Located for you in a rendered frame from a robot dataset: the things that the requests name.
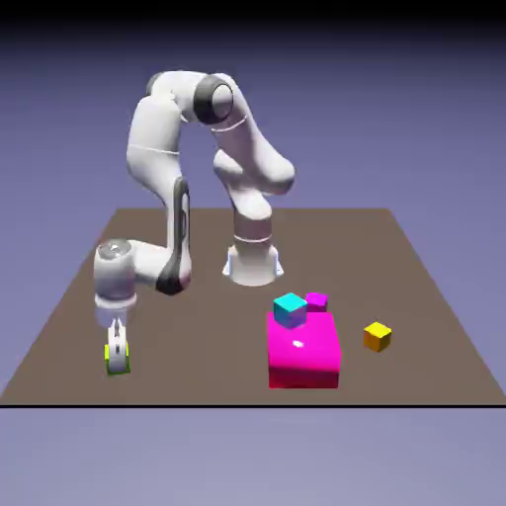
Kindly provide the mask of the small lime green cube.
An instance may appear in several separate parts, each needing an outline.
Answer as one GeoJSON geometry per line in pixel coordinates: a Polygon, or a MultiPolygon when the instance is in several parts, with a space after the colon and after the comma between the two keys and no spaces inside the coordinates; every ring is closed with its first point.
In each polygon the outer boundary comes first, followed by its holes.
{"type": "Polygon", "coordinates": [[[125,360],[120,364],[118,361],[111,359],[111,353],[108,345],[104,346],[104,361],[106,365],[106,372],[108,376],[117,376],[122,374],[128,374],[130,372],[130,359],[129,359],[129,347],[125,346],[125,360]]]}

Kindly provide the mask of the large pink box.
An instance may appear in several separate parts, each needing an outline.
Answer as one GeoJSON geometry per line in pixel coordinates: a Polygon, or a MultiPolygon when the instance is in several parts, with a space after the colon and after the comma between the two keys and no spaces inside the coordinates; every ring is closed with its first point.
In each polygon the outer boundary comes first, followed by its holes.
{"type": "Polygon", "coordinates": [[[309,312],[288,328],[267,316],[269,388],[337,388],[341,347],[331,312],[309,312]]]}

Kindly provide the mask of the small cyan cube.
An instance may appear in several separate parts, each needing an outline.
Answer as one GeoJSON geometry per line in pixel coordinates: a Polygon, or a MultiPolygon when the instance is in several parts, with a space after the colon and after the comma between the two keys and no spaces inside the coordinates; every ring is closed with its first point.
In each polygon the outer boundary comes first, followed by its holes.
{"type": "Polygon", "coordinates": [[[294,293],[279,296],[273,301],[275,321],[287,328],[295,328],[305,323],[307,301],[294,293]]]}

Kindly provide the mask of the small yellow cube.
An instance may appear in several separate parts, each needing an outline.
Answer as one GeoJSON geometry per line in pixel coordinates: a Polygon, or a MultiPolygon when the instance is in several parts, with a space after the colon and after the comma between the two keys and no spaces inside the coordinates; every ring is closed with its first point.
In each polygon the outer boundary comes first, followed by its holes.
{"type": "Polygon", "coordinates": [[[379,353],[389,345],[391,334],[392,330],[389,327],[375,321],[364,329],[364,345],[379,353]]]}

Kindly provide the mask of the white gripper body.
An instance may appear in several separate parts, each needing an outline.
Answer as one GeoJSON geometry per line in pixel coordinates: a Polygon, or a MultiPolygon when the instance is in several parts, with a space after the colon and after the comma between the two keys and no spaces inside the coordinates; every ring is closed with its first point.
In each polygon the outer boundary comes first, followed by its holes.
{"type": "Polygon", "coordinates": [[[128,345],[126,328],[119,318],[115,318],[108,328],[108,343],[111,359],[120,364],[125,360],[125,346],[128,345]]]}

